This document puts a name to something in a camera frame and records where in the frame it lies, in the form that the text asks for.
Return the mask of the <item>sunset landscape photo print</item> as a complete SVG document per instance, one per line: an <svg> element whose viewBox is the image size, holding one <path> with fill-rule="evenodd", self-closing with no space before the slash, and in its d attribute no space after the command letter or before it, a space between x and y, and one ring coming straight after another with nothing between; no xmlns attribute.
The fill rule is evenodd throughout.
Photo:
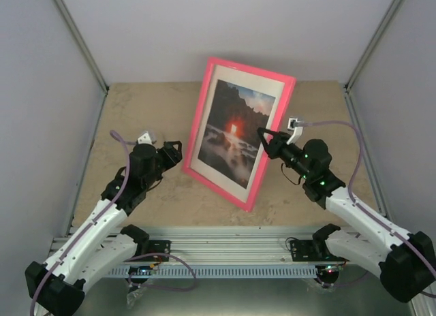
<svg viewBox="0 0 436 316"><path fill-rule="evenodd" d="M198 159L247 188L275 97L218 80Z"/></svg>

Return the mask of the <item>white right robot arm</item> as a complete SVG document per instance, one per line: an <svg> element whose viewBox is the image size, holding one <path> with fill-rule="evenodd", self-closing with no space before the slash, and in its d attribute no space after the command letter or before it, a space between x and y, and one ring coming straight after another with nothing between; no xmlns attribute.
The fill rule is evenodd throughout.
<svg viewBox="0 0 436 316"><path fill-rule="evenodd" d="M295 144L298 128L293 131L287 134L260 127L257 133L267 156L280 159L304 181L302 188L312 202L359 233L355 237L338 225L325 225L312 235L314 256L321 261L336 257L358 264L399 302L424 294L435 282L431 238L395 225L359 200L330 170L332 156L326 143L312 139L299 148Z"/></svg>

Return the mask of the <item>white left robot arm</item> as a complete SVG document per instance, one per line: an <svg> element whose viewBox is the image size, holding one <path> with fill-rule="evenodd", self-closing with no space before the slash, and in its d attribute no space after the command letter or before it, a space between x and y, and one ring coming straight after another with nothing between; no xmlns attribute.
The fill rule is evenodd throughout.
<svg viewBox="0 0 436 316"><path fill-rule="evenodd" d="M86 221L46 261L26 268L30 315L73 315L90 288L112 268L147 257L149 235L135 225L123 227L109 245L101 244L182 158L179 141L164 142L161 148L138 142L127 153L126 165L106 185Z"/></svg>

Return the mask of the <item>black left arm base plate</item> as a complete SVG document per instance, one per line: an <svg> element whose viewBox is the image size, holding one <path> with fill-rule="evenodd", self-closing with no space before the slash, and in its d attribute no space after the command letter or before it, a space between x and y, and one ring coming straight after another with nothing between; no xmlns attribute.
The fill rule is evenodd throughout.
<svg viewBox="0 0 436 316"><path fill-rule="evenodd" d="M157 255L157 253L167 253L171 252L171 244L170 240L149 240L147 245L139 244L134 257L139 255L150 254L148 257L143 257L138 259L138 262L168 262L169 257Z"/></svg>

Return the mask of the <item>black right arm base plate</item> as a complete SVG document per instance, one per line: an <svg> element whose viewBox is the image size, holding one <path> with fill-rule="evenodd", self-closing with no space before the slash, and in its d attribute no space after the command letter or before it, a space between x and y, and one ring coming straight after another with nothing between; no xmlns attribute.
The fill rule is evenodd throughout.
<svg viewBox="0 0 436 316"><path fill-rule="evenodd" d="M289 237L285 240L285 246L290 252L293 262L330 262L344 263L345 259L326 252L317 252L312 240L301 240Z"/></svg>

